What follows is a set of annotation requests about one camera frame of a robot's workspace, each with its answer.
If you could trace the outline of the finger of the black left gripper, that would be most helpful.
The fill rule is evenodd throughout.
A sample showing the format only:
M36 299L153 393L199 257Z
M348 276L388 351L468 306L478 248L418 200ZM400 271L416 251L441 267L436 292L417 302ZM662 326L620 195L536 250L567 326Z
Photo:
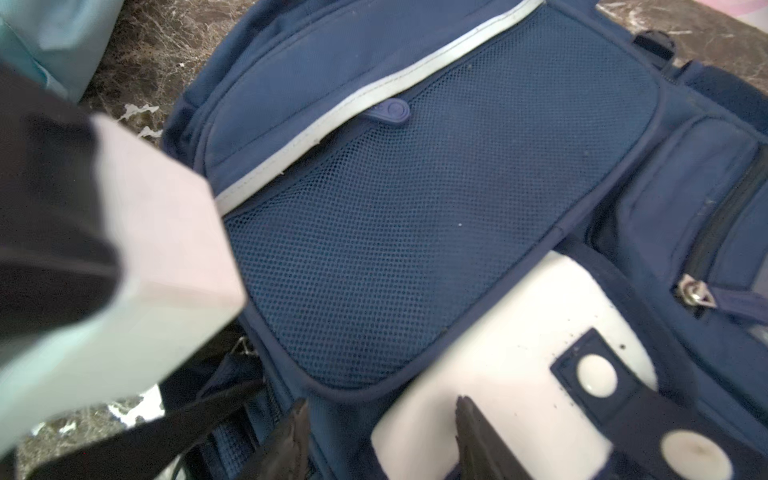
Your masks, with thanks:
M31 479L154 479L264 387L238 384L49 461Z

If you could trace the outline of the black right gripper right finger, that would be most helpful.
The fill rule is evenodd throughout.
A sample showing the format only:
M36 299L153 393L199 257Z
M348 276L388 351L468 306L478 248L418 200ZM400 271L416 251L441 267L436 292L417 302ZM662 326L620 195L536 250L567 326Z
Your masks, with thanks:
M532 479L469 396L457 398L455 422L461 479Z

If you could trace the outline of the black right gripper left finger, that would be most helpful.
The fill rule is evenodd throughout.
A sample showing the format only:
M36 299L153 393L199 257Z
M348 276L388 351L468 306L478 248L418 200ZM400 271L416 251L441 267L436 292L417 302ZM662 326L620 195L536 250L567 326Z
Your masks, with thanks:
M305 479L309 445L309 406L306 399L299 399L247 460L236 479Z

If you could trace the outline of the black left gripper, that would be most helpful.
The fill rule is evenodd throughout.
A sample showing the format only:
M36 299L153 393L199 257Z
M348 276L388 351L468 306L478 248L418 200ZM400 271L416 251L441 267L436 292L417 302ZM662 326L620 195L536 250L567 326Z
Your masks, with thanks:
M1 347L101 310L120 281L80 108L1 68Z

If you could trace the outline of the teal water bottle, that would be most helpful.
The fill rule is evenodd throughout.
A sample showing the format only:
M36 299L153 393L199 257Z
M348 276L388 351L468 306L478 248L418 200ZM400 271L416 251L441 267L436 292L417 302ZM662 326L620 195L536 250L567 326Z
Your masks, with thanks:
M1 0L1 63L79 102L104 55L123 0Z

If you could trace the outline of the navy blue student backpack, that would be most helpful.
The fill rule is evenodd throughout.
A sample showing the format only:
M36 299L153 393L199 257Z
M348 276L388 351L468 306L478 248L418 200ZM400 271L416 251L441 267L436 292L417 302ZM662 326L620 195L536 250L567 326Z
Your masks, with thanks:
M296 400L305 479L461 479L469 396L532 479L767 475L767 98L591 1L260 1L165 153L209 183L238 340L171 408L236 479Z

